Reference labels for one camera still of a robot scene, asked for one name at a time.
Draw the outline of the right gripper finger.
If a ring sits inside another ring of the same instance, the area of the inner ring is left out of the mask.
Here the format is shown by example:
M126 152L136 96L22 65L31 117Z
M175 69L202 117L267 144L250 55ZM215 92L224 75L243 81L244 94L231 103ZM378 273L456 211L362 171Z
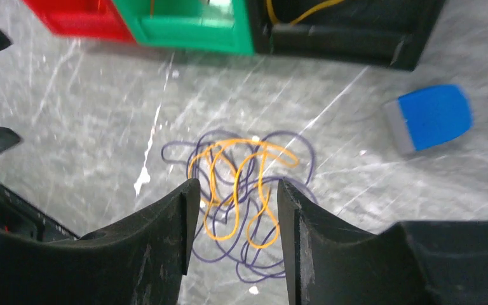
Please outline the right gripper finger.
M76 240L0 230L0 304L177 304L198 221L200 184Z
M291 304L488 304L488 221L410 220L372 234L278 184Z

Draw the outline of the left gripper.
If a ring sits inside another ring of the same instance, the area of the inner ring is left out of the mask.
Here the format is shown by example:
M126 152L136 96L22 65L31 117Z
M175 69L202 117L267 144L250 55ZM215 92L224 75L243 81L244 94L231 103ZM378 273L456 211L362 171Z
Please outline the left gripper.
M21 143L13 130L0 126L0 154ZM36 241L76 240L78 235L0 184L0 230Z

